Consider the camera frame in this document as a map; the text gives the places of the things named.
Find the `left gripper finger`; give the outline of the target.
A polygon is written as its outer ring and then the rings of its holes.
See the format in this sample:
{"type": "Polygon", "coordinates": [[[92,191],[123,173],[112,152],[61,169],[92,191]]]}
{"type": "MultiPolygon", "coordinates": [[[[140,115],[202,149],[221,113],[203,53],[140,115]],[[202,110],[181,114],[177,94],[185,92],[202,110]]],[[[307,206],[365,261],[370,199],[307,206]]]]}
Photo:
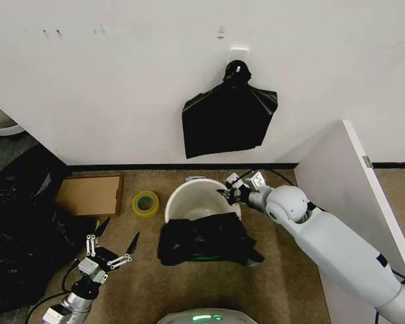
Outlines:
{"type": "Polygon", "coordinates": [[[126,253],[123,256],[117,257],[116,259],[113,259],[112,261],[107,262],[107,266],[108,266],[109,270],[115,270],[118,267],[121,267],[122,265],[125,265],[126,263],[130,263],[132,261],[132,256],[138,245],[139,236],[140,236],[140,232],[138,232],[134,236],[126,253]]]}
{"type": "Polygon", "coordinates": [[[103,235],[103,232],[106,230],[111,218],[108,217],[104,222],[100,223],[93,234],[86,235],[86,256],[95,257],[97,252],[96,249],[100,245],[100,237],[103,235]]]}

